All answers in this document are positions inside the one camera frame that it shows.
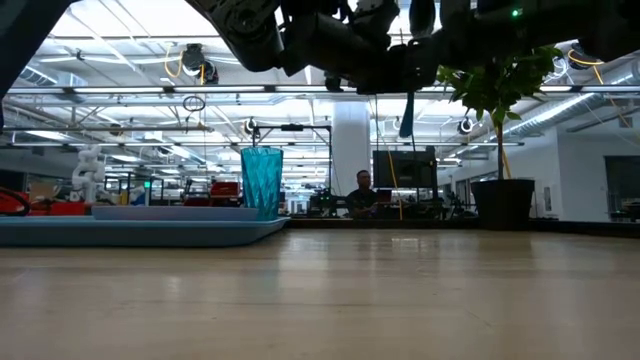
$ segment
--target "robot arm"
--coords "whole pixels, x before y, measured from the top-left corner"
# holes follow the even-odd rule
[[[477,0],[476,9],[470,0],[442,0],[435,33],[434,0],[412,0],[413,39],[391,47],[395,0],[361,0],[354,11],[347,0],[186,1],[248,70],[291,76],[311,65],[366,94],[414,91],[431,85],[440,65],[464,69],[566,40],[579,39],[605,61],[640,48],[640,16],[628,10],[634,0]]]

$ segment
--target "white robot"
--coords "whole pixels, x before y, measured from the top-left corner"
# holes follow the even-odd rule
[[[71,177],[72,202],[84,199],[85,203],[92,204],[96,201],[97,186],[102,185],[105,176],[104,164],[98,161],[101,150],[99,145],[87,145],[78,153],[80,162]]]

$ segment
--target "green leaves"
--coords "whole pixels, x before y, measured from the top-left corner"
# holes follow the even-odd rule
[[[476,109],[476,120],[478,120],[478,122],[482,121],[482,118],[484,117],[484,109],[480,108],[480,109]]]
[[[554,71],[554,58],[559,56],[562,51],[544,46],[494,59],[485,66],[466,71],[441,66],[437,79],[454,88],[450,100],[462,101],[465,107],[475,110],[478,121],[488,112],[494,125],[502,125],[505,118],[521,120],[511,107],[523,97],[536,98],[544,78]]]
[[[511,120],[522,120],[522,117],[520,117],[520,115],[511,111],[507,112],[507,117]]]

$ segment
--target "black plant pot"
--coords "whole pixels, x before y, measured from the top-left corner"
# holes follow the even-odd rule
[[[489,230],[526,230],[533,180],[492,180],[471,184],[480,224]]]

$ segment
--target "potted plant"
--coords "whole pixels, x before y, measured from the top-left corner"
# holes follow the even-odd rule
[[[503,127],[506,121],[522,120],[511,107],[523,97],[537,99],[535,94],[554,71],[553,60],[558,56],[562,56],[560,50],[545,46],[495,58],[484,66],[464,70],[440,67],[438,71],[438,81],[454,89],[452,102],[462,101],[467,113],[476,111],[478,121],[487,114],[493,123],[498,142],[498,180],[471,184],[480,221],[487,228],[523,228],[528,222],[535,184],[533,180],[504,179]]]

